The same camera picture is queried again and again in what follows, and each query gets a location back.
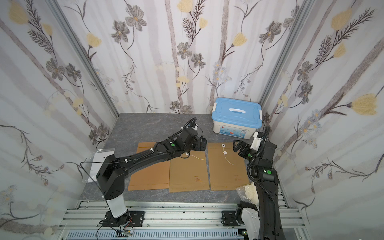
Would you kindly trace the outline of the brown kraft file bag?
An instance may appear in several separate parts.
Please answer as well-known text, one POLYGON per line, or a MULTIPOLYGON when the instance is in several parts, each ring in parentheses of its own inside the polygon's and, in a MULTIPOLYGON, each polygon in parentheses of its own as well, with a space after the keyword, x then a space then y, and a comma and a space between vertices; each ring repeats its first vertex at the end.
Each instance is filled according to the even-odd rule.
POLYGON ((233 143, 209 143, 208 160, 212 191, 234 191, 250 183, 245 161, 233 151, 233 143))
POLYGON ((207 158, 203 151, 191 151, 188 155, 170 161, 169 192, 193 192, 210 189, 207 158))
POLYGON ((131 175, 128 191, 168 189, 170 161, 157 163, 131 175))

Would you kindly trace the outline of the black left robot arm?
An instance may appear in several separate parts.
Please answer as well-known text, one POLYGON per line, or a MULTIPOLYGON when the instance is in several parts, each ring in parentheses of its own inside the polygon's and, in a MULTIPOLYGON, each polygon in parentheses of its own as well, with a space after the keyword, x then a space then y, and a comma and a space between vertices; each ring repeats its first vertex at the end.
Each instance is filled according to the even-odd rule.
POLYGON ((108 204, 109 213, 119 219, 128 213, 123 192, 125 179, 152 165, 181 157, 190 151, 205 151, 207 139, 198 136, 197 127, 185 127, 146 151, 126 156, 106 157, 96 174, 97 183, 108 204))

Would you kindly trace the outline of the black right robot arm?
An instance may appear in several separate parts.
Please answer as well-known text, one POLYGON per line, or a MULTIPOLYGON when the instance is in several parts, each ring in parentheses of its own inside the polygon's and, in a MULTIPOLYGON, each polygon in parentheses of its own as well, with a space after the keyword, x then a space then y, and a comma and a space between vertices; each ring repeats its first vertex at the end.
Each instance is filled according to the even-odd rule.
POLYGON ((277 146, 267 141, 256 151, 244 141, 234 140, 233 145, 233 151, 249 161, 247 175, 256 187, 259 200, 258 208, 238 204, 239 223, 246 227, 250 240, 285 240, 278 201, 280 181, 273 168, 277 146))

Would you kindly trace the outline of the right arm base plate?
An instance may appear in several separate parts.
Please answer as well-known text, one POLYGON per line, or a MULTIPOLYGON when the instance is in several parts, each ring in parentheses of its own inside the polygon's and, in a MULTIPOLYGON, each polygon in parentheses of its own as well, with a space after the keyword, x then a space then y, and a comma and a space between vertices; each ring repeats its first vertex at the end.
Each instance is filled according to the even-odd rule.
POLYGON ((239 227, 244 224, 238 211, 222 211, 221 223, 224 227, 239 227))

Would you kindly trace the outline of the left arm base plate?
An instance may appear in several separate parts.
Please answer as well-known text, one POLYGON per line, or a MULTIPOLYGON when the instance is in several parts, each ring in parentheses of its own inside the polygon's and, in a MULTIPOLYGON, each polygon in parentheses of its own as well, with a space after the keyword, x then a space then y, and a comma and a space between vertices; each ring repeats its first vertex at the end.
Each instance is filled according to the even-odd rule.
POLYGON ((99 221, 103 227, 142 227, 145 219, 145 211, 126 211, 123 215, 115 218, 111 211, 108 211, 105 217, 99 221))

